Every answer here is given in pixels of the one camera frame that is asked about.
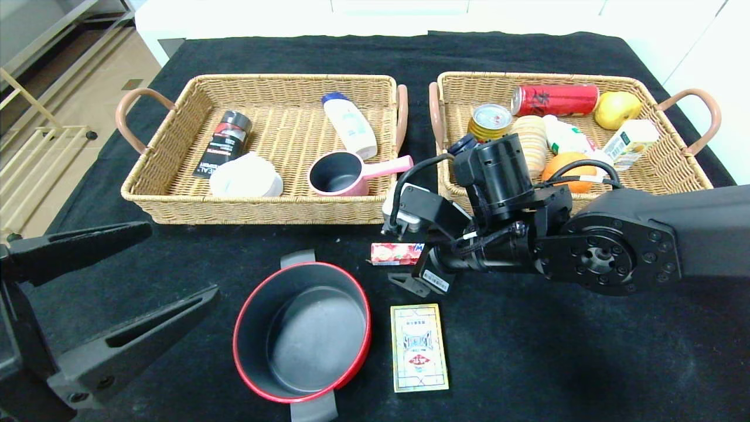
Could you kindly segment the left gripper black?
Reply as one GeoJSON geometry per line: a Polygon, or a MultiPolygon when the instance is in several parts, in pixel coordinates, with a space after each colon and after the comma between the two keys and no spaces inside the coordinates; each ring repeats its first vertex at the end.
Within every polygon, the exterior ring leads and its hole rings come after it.
{"type": "Polygon", "coordinates": [[[44,285],[150,235],[149,223],[128,222],[2,246],[3,421],[70,421],[76,410],[101,409],[213,310],[220,298],[217,285],[109,329],[60,355],[56,365],[19,284],[44,285]]]}

